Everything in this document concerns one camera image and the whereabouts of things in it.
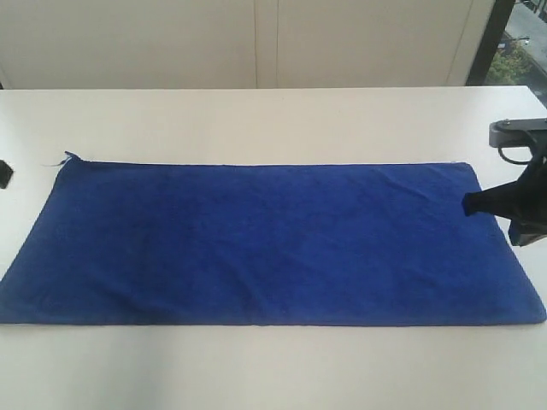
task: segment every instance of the white table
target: white table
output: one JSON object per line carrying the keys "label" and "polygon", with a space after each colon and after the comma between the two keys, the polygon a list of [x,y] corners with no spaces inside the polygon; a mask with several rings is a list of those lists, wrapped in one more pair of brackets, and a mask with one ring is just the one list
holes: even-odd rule
{"label": "white table", "polygon": [[[167,163],[467,161],[488,187],[522,171],[488,146],[489,123],[543,115],[524,87],[2,91],[0,157],[15,176],[0,191],[0,270],[53,184],[58,168],[41,164],[65,149]],[[547,240],[515,252],[547,301]],[[10,410],[546,406],[546,325],[0,326]]]}

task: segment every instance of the table surface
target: table surface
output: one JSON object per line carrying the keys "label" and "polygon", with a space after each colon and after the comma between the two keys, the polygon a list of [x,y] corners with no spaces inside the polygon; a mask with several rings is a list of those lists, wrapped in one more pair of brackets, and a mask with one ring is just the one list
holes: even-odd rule
{"label": "table surface", "polygon": [[[544,115],[524,87],[1,91],[0,156],[15,175],[0,191],[0,272],[64,150],[158,163],[467,161],[490,187],[522,167],[488,146],[488,125]],[[544,301],[546,251],[547,240],[515,249]],[[0,369],[11,410],[545,410],[547,325],[0,326]]]}

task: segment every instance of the blue towel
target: blue towel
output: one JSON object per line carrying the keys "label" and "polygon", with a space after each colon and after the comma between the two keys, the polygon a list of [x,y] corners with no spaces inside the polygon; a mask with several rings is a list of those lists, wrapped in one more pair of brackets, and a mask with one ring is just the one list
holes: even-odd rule
{"label": "blue towel", "polygon": [[73,155],[0,322],[509,325],[545,309],[464,163],[172,166]]}

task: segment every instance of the cabinet door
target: cabinet door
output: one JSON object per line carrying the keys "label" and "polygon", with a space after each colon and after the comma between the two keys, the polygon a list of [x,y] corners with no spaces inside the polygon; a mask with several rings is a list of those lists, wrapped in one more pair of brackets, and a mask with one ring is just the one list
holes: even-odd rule
{"label": "cabinet door", "polygon": [[0,0],[6,88],[254,88],[253,0]]}
{"label": "cabinet door", "polygon": [[474,2],[279,0],[277,84],[463,85],[492,5]]}

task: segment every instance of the white wall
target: white wall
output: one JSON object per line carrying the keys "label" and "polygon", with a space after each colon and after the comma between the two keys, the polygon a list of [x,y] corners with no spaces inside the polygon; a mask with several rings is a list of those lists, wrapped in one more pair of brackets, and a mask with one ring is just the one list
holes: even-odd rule
{"label": "white wall", "polygon": [[6,88],[463,85],[494,0],[0,0]]}

